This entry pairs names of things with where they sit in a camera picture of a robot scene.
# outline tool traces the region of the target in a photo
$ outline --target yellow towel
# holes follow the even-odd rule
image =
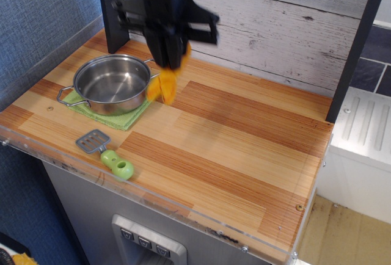
[[[153,101],[161,96],[164,104],[171,105],[173,103],[177,94],[177,77],[186,66],[190,53],[191,47],[188,43],[186,52],[182,57],[181,66],[175,70],[169,67],[162,68],[159,75],[151,80],[146,92],[148,101]]]

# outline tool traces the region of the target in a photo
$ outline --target pot handle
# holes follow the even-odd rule
[[[59,94],[57,95],[57,101],[62,103],[62,104],[65,104],[66,106],[75,106],[75,105],[79,105],[79,104],[82,104],[82,103],[87,103],[88,106],[91,107],[90,103],[87,100],[82,100],[82,101],[79,101],[79,102],[76,102],[76,103],[67,103],[64,100],[61,100],[62,92],[64,90],[68,90],[68,89],[71,89],[71,88],[73,88],[73,86],[68,86],[68,87],[60,89]]]

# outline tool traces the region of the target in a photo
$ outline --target white wood panel wall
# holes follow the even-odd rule
[[[191,42],[192,56],[333,96],[367,0],[195,2],[220,16],[220,41]]]

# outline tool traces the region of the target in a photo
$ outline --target green cloth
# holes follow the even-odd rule
[[[64,101],[66,103],[76,103],[78,101],[84,100],[81,98],[76,91],[72,91],[69,93]],[[96,120],[97,122],[104,123],[107,126],[110,126],[114,129],[121,129],[122,131],[126,131],[143,113],[144,110],[151,104],[150,101],[145,100],[138,108],[135,110],[128,112],[127,114],[122,115],[101,115],[96,114],[87,106],[86,103],[79,104],[76,106],[70,106],[69,109],[73,111],[79,112],[80,114],[84,114],[85,116]]]

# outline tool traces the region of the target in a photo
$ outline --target wood grain surface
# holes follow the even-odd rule
[[[150,57],[138,42],[118,53]],[[296,205],[308,204],[330,139],[333,126],[324,119],[331,100],[191,59],[174,104],[155,101],[128,131],[119,131],[56,101],[84,62],[104,54],[102,31],[0,114],[0,137],[88,180],[109,181],[122,195],[140,187],[145,192],[138,197],[208,231],[225,227],[225,241],[283,264],[303,220]],[[133,162],[129,183],[108,176],[98,154],[75,145],[95,128]]]

